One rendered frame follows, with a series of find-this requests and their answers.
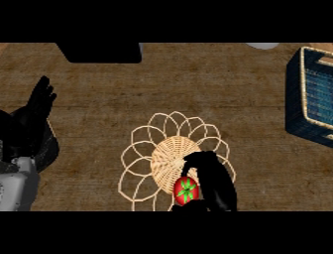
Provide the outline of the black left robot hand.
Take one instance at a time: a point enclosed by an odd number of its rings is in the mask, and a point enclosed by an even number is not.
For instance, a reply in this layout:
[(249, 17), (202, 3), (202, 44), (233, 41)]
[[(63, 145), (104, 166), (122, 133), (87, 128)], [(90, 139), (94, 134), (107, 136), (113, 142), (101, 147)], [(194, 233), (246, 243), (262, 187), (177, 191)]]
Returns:
[(0, 109), (0, 140), (5, 163), (10, 163), (16, 158), (36, 156), (56, 98), (50, 79), (42, 76), (26, 105), (13, 114)]

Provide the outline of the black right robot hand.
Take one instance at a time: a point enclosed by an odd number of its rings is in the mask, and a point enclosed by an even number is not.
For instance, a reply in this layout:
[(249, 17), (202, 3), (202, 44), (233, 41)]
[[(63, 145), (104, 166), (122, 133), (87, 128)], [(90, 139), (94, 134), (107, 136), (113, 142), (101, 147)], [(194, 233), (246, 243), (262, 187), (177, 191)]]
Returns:
[(214, 151), (194, 152), (184, 157), (181, 176), (188, 170), (197, 170), (197, 179), (202, 188), (202, 199), (193, 199), (185, 204), (172, 205), (174, 212), (209, 211), (225, 212), (237, 210), (237, 192), (225, 166), (218, 160)]

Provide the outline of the red tomato with green stem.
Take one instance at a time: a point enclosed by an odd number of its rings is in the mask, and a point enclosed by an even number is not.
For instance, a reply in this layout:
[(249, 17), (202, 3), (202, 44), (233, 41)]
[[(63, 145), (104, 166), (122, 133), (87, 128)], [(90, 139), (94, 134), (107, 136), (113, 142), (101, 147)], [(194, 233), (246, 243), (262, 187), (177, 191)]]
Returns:
[(190, 177), (181, 177), (174, 184), (174, 198), (180, 205), (199, 198), (199, 185)]

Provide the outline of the flower-shaped wicker placemat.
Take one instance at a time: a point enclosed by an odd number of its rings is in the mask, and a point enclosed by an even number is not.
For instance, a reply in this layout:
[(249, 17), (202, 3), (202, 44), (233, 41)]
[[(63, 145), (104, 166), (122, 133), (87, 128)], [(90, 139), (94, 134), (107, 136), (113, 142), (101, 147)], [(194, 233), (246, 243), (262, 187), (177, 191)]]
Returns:
[(129, 132), (129, 144), (121, 153), (122, 173), (118, 193), (129, 210), (171, 210), (177, 203), (174, 184), (181, 176), (184, 157), (212, 150), (231, 180), (237, 172), (230, 162), (231, 149), (221, 131), (199, 116), (180, 111), (156, 112), (144, 125)]

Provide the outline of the dark blue woven basket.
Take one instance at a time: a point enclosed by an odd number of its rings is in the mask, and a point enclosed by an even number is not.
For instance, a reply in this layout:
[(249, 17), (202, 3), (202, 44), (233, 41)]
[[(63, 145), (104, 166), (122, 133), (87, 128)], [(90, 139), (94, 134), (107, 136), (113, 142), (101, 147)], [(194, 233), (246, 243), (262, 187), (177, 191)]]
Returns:
[(284, 130), (333, 148), (333, 53), (309, 47), (286, 65)]

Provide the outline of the dark grey speckled round dish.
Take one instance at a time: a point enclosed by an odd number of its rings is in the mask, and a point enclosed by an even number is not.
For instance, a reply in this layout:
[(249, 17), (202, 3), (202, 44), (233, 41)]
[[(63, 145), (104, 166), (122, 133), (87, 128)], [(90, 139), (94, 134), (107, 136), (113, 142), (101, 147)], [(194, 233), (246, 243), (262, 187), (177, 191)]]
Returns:
[[(53, 163), (60, 153), (59, 140), (54, 134), (53, 126), (45, 123), (44, 139), (39, 153), (35, 157), (36, 172), (39, 173)], [(0, 141), (0, 174), (17, 172), (17, 167), (13, 164), (4, 163), (2, 159), (2, 143)]]

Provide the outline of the black box-shaped appliance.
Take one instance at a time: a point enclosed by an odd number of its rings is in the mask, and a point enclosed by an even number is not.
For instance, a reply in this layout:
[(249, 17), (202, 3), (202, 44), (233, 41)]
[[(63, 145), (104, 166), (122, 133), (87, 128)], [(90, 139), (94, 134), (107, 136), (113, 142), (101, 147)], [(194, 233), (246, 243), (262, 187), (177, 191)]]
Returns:
[(75, 64), (138, 64), (137, 43), (57, 43), (61, 53)]

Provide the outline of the pale grey round object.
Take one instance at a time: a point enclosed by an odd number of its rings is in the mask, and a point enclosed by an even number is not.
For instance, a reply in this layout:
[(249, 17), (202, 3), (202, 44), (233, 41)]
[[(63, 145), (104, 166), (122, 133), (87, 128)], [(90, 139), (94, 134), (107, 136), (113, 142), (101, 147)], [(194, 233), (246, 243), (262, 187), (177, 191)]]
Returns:
[(246, 45), (259, 50), (270, 50), (278, 46), (278, 43), (246, 43)]

